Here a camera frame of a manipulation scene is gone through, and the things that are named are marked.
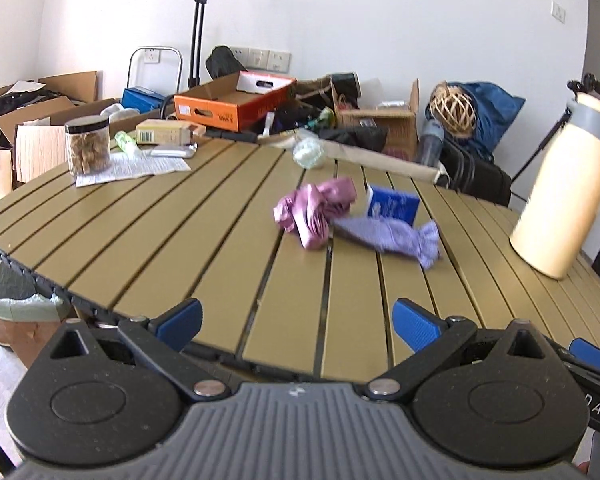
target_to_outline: yellow bottle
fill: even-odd
[[[511,245],[529,265],[561,280],[600,209],[600,100],[578,94],[549,148]]]

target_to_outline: blue box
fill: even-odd
[[[136,110],[140,110],[141,114],[145,114],[151,110],[160,108],[163,101],[164,95],[137,86],[135,88],[125,88],[120,104],[125,108],[135,108]]]
[[[420,198],[387,187],[369,186],[366,192],[366,215],[371,218],[397,218],[413,226]]]

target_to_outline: table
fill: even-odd
[[[203,305],[192,351],[260,374],[367,381],[412,351],[390,311],[407,297],[440,317],[503,328],[531,320],[564,346],[600,346],[600,279],[582,259],[556,282],[521,260],[517,213],[404,176],[329,161],[304,171],[288,152],[212,140],[191,172],[77,189],[67,165],[0,201],[0,257],[97,318],[156,317],[188,297]],[[305,251],[272,218],[301,184],[350,176],[417,192],[416,225],[433,218],[442,259],[423,271],[335,236]]]

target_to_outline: jar of snacks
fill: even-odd
[[[73,176],[106,170],[109,158],[109,118],[80,117],[64,125],[69,171]]]

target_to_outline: pink cloth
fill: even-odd
[[[349,177],[309,184],[280,199],[273,218],[288,233],[297,229],[305,249],[319,249],[329,238],[329,220],[346,215],[356,196]]]

